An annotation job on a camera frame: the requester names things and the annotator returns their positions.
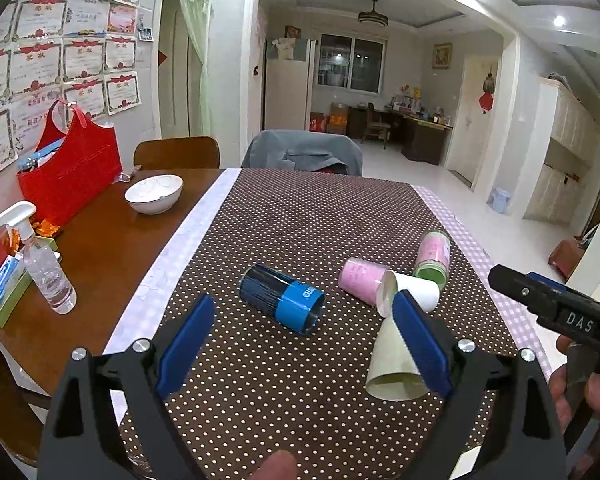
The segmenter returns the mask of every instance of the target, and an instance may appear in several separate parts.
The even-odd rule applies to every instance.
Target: clear plastic bottle
[[[35,212],[36,206],[31,202],[17,202],[0,213],[0,225],[7,224],[19,232],[24,245],[22,261],[31,279],[51,308],[58,314],[66,314],[75,306],[75,289],[51,247],[35,237],[29,222],[29,217]]]

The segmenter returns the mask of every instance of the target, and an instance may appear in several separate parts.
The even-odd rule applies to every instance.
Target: framed picture
[[[302,38],[302,30],[293,25],[285,25],[285,38]]]
[[[451,52],[454,46],[451,43],[440,43],[433,46],[432,68],[450,68]]]

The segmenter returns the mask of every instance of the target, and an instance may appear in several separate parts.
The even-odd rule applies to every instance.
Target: ceiling light
[[[378,0],[371,1],[374,3],[374,8],[372,10],[360,12],[358,15],[358,21],[360,23],[373,23],[375,25],[381,25],[381,27],[386,27],[389,23],[389,18],[384,14],[376,12],[376,2]]]

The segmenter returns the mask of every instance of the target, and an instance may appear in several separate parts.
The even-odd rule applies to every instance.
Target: brown polka dot tablecloth
[[[366,372],[382,318],[337,286],[350,256],[410,273],[422,235],[444,226],[407,184],[321,173],[242,170],[169,301],[163,321],[202,292],[216,323],[167,407],[209,478],[241,479],[279,449],[303,479],[392,478],[408,466],[443,409],[434,394],[410,402],[369,396]],[[256,262],[327,295],[317,329],[303,337],[238,298]],[[516,345],[490,293],[455,241],[450,279],[433,312],[489,352]],[[467,447],[478,446],[487,394]],[[133,421],[126,448],[144,460]]]

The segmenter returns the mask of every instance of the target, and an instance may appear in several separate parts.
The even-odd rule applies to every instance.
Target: window frame
[[[351,40],[351,55],[349,57],[349,65],[348,65],[348,77],[347,77],[347,85],[346,86],[335,86],[329,85],[325,83],[318,83],[318,72],[320,72],[320,54],[322,53],[322,37],[323,36],[340,36],[341,38],[349,38]],[[373,43],[379,43],[382,45],[382,58],[380,61],[380,78],[378,80],[378,92],[369,92],[367,90],[358,90],[355,88],[351,88],[351,79],[353,78],[353,60],[356,55],[356,40],[362,41],[371,41]],[[339,90],[344,90],[346,92],[355,92],[357,94],[364,94],[369,96],[380,96],[382,94],[382,83],[384,82],[384,64],[386,61],[386,48],[387,41],[381,38],[369,37],[369,36],[361,36],[359,34],[353,35],[350,32],[321,32],[320,33],[320,45],[318,51],[318,59],[315,66],[315,87],[326,87],[326,88],[337,88]]]

